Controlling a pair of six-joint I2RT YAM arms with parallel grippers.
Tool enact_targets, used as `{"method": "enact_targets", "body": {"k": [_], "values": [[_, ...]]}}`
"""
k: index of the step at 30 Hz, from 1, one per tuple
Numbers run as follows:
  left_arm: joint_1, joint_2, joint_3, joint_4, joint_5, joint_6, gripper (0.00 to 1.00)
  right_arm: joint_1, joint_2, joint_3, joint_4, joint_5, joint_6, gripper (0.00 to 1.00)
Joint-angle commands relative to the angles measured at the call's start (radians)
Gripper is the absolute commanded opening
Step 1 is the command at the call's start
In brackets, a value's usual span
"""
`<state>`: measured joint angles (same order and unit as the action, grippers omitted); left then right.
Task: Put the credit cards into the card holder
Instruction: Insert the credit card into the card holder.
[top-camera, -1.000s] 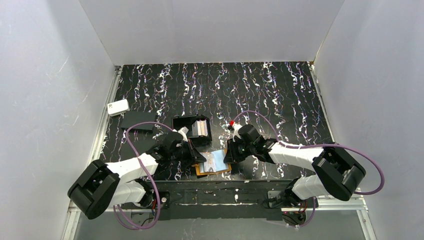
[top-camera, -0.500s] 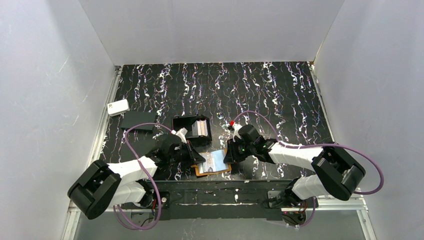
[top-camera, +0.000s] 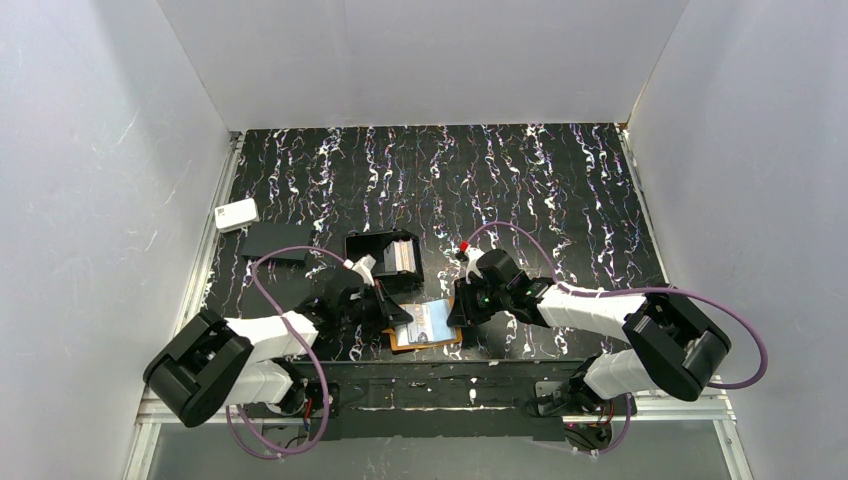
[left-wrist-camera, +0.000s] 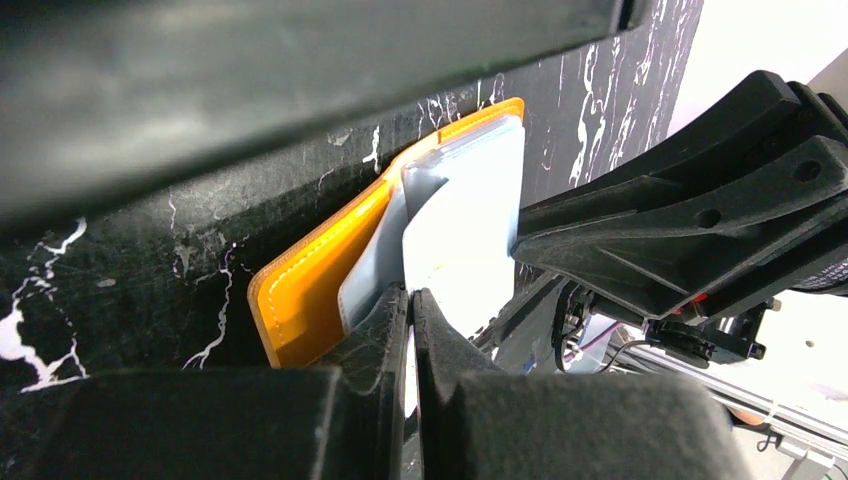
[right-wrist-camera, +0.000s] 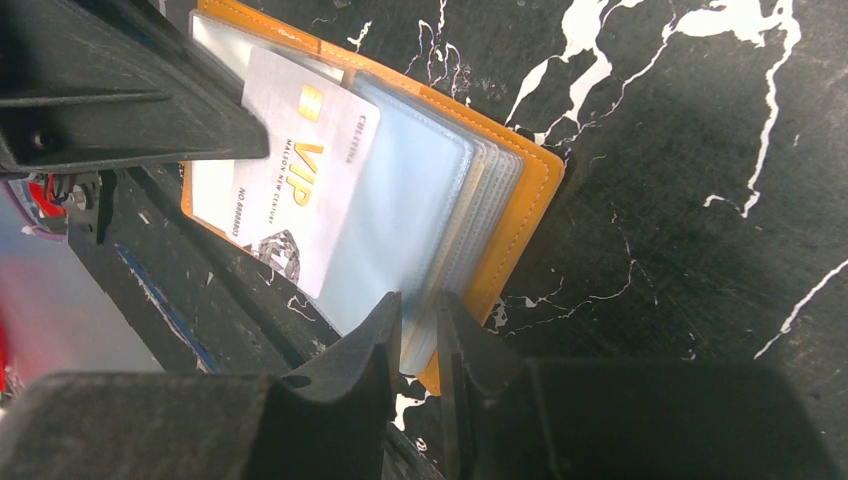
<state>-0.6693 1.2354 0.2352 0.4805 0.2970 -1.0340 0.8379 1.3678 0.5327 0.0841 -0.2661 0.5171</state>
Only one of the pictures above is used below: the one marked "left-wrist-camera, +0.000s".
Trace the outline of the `orange leather card holder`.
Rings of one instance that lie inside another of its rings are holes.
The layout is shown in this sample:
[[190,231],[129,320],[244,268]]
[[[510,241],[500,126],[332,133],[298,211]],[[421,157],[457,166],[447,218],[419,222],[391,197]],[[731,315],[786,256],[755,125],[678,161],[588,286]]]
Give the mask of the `orange leather card holder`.
[[512,97],[420,139],[398,154],[365,190],[252,278],[247,300],[271,367],[308,365],[344,338],[349,328],[337,306],[339,289],[400,185],[401,169],[501,116],[523,119],[524,112],[524,100]]

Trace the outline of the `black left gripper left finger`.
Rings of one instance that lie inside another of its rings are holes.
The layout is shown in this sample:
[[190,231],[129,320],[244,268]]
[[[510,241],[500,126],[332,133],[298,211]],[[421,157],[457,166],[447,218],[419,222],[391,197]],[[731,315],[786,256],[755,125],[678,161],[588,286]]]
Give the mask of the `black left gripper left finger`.
[[30,479],[396,479],[409,298],[390,285],[317,364],[83,382]]

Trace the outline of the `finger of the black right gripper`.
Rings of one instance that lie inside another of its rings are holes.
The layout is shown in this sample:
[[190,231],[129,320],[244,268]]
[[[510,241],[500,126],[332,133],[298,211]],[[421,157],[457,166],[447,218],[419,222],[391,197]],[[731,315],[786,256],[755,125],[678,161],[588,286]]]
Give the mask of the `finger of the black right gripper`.
[[847,110],[767,71],[635,159],[522,209],[520,263],[608,316],[732,316],[847,257]]

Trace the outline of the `white card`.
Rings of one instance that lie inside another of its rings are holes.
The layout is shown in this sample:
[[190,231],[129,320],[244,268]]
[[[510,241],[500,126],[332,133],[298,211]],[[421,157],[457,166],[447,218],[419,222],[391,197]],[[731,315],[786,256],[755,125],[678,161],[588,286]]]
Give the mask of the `white card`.
[[514,194],[444,185],[404,231],[407,290],[430,291],[456,331],[477,335],[513,296],[516,222]]

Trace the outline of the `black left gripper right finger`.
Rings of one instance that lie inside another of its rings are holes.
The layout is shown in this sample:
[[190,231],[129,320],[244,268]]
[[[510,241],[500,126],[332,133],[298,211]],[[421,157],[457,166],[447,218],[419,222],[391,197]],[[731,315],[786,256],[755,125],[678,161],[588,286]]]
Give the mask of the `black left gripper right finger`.
[[411,298],[427,479],[747,479],[724,409],[681,375],[516,375]]

